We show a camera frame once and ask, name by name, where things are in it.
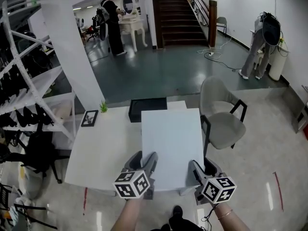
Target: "bracelet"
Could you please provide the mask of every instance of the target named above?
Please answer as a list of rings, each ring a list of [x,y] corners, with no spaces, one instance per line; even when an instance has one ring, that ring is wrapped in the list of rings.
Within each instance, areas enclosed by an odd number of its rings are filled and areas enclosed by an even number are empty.
[[[223,215],[222,217],[218,218],[218,220],[223,219],[224,217],[226,217],[228,214],[230,214],[233,210],[229,211],[227,214]]]

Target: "person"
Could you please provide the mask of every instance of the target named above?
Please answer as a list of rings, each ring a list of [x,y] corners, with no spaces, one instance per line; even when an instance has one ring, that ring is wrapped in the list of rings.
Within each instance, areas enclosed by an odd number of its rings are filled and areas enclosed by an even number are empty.
[[[84,20],[81,19],[81,23],[80,23],[80,29],[83,28],[83,25],[84,25]]]
[[[82,35],[81,33],[81,26],[80,26],[80,19],[77,17],[77,15],[74,13],[74,16],[75,16],[75,20],[76,20],[76,24],[77,24],[77,27],[78,27],[78,32],[80,34],[80,37],[81,37],[81,41],[82,41],[82,44],[83,46],[85,46],[85,39],[84,39],[84,36]]]
[[[102,0],[101,6],[104,7],[109,13],[109,19],[106,23],[108,24],[109,43],[113,55],[119,56],[126,54],[127,51],[123,49],[122,45],[120,26],[118,23],[119,18],[117,16],[118,14],[124,15],[124,13],[121,12],[111,0]]]
[[[268,43],[265,42],[262,29],[263,29],[263,22],[261,22],[260,17],[258,17],[255,21],[255,35],[252,46],[249,51],[249,55],[247,57],[244,66],[242,67],[241,70],[239,70],[239,75],[242,76],[243,79],[249,78],[251,71],[253,69],[254,59],[256,57],[257,51],[262,47],[264,43],[265,43],[265,53],[261,64],[257,68],[255,76],[257,80],[263,77],[266,67],[270,61],[269,60],[270,53],[272,52],[273,48],[272,46],[270,46]]]
[[[135,231],[138,216],[141,210],[142,198],[129,199],[120,215],[115,222],[111,231]],[[246,224],[233,212],[233,210],[226,204],[221,203],[216,205],[215,214],[218,217],[224,231],[250,231]],[[183,218],[183,210],[177,205],[173,209],[173,215],[169,219],[169,224],[162,226],[161,231],[202,231],[196,224]]]

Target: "tiled floor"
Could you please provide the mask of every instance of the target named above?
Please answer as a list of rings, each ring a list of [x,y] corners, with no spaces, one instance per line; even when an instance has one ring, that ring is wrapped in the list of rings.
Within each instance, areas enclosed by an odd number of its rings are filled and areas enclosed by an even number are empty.
[[[107,104],[131,99],[199,93],[204,79],[214,75],[219,76],[230,90],[285,86],[281,81],[271,80],[267,74],[259,81],[253,74],[249,80],[243,80],[237,71],[233,72],[223,64],[204,58],[204,54],[197,54],[204,46],[172,46],[163,50],[152,50],[150,35],[146,33],[149,46],[145,48],[141,35],[136,35],[138,52],[135,53],[130,35],[124,35],[123,38],[128,53],[118,57],[108,55],[108,46],[100,39],[91,39],[85,47]],[[217,33],[216,47],[227,41],[229,38]],[[227,43],[218,52],[223,54],[219,61],[236,69],[243,66],[248,56],[248,50],[234,41]],[[64,74],[59,76],[53,89],[54,94],[71,90]]]
[[[233,150],[219,151],[209,145],[207,157],[237,183],[238,189],[229,205],[251,230],[299,231],[308,214],[308,141],[303,133],[294,133],[291,112],[282,99],[247,104],[244,137]],[[222,108],[218,103],[214,109],[230,108]],[[64,177],[67,160],[57,163],[57,166],[63,169]],[[5,172],[6,167],[2,183],[6,181]],[[274,172],[280,182],[284,211]],[[59,230],[110,230],[125,201],[88,190],[84,211],[84,193],[85,188],[82,187],[66,183],[58,185],[51,175],[49,186],[37,200],[37,205],[49,204],[50,210],[57,216]],[[157,193],[154,200],[144,201],[137,230],[159,228],[167,222],[176,204],[183,206],[184,217],[190,220],[196,218],[198,208],[204,209],[205,214],[210,210],[209,205],[196,206],[192,192],[183,197],[176,191]],[[222,230],[214,213],[210,221],[213,231]]]

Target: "white vanity table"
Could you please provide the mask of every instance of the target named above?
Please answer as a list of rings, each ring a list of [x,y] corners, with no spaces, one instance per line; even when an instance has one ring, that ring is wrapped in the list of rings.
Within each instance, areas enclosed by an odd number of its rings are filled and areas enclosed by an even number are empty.
[[[137,52],[135,31],[140,29],[142,32],[143,45],[148,47],[145,43],[145,31],[142,23],[143,20],[140,19],[135,0],[121,0],[121,9],[126,11],[126,15],[124,15],[122,20],[119,22],[121,34],[130,33],[134,51]]]

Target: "white table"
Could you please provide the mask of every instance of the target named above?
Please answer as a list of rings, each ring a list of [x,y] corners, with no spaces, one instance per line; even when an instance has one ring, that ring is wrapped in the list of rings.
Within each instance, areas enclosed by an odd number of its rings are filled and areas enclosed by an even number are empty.
[[[145,43],[145,31],[143,28],[143,20],[123,20],[119,22],[121,33],[130,33],[131,39],[133,41],[133,47],[134,51],[137,52],[137,46],[136,46],[136,38],[135,38],[135,31],[141,29],[142,32],[142,42],[145,47],[148,47],[148,45]]]
[[[185,101],[167,103],[168,109],[186,109]],[[65,182],[114,192],[112,183],[124,164],[141,151],[141,123],[131,123],[129,107],[99,113],[93,127],[80,127],[69,159]]]
[[[196,186],[189,162],[204,168],[199,109],[142,111],[143,159],[157,152],[158,162],[151,176],[156,191]]]

